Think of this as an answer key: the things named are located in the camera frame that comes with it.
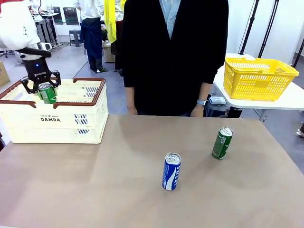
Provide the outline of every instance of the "light blue shirt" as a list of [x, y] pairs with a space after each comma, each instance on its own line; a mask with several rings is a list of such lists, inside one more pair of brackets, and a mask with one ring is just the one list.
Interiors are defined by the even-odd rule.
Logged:
[[160, 0], [161, 9], [165, 17], [167, 30], [171, 39], [176, 20], [177, 11], [180, 8], [181, 0]]

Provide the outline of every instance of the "black stool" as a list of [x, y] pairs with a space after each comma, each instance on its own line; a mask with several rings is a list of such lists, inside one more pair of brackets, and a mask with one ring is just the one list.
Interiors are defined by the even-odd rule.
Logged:
[[80, 47], [80, 44], [83, 44], [78, 38], [78, 35], [80, 36], [80, 30], [70, 30], [70, 46], [71, 44], [75, 44], [76, 47]]

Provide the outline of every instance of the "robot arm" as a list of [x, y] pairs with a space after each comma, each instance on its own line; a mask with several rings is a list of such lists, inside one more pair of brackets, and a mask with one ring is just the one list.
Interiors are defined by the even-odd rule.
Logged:
[[[28, 93], [37, 93], [39, 84], [44, 82], [53, 87], [61, 84], [59, 72], [52, 73], [46, 63], [52, 47], [40, 42], [33, 17], [23, 0], [0, 0], [0, 30], [0, 48], [23, 54], [21, 58], [28, 77], [22, 78], [21, 82]], [[56, 77], [55, 83], [51, 81], [52, 74]], [[28, 88], [29, 80], [34, 82], [32, 89]]]

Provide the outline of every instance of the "watch strap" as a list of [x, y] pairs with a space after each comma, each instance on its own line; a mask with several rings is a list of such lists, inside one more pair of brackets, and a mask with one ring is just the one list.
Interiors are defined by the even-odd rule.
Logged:
[[207, 100], [206, 100], [206, 101], [201, 101], [201, 100], [198, 100], [198, 101], [197, 101], [197, 103], [198, 103], [199, 105], [204, 106], [204, 107], [206, 107], [206, 106], [207, 106]]

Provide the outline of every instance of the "shoe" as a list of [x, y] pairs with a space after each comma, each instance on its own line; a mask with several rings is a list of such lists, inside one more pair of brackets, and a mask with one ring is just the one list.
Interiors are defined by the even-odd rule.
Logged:
[[300, 129], [298, 129], [298, 131], [296, 132], [297, 135], [299, 135], [300, 137], [304, 137], [304, 134], [300, 131]]
[[97, 69], [96, 70], [96, 73], [103, 73], [103, 72], [107, 72], [108, 70], [107, 69], [105, 69], [104, 67], [103, 68], [101, 68], [101, 69]]

